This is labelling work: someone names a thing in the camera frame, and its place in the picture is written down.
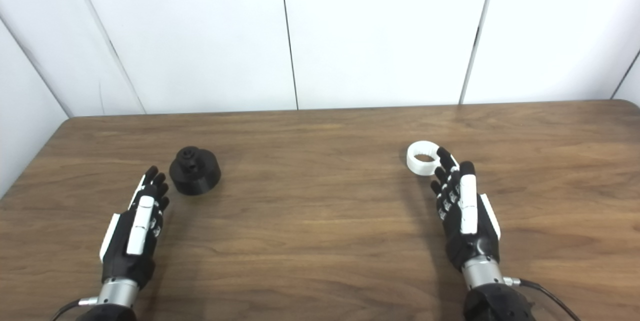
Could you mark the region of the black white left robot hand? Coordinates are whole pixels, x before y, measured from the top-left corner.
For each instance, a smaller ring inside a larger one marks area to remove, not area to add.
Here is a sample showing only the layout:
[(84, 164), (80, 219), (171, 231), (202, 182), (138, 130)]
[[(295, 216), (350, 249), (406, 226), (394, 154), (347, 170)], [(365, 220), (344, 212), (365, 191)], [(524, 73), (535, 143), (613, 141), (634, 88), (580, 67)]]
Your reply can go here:
[(127, 279), (144, 289), (153, 277), (154, 253), (170, 200), (166, 175), (151, 166), (142, 175), (128, 208), (110, 219), (99, 251), (101, 282)]

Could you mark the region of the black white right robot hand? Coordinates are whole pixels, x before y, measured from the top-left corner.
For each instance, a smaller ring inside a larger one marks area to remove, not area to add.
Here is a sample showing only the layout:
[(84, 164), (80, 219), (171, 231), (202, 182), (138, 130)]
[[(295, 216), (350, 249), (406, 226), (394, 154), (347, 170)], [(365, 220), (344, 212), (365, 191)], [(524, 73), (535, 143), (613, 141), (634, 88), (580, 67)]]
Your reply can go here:
[(458, 163), (444, 147), (436, 154), (440, 165), (430, 187), (445, 233), (446, 257), (457, 270), (477, 257), (499, 262), (501, 228), (489, 197), (478, 191), (475, 164)]

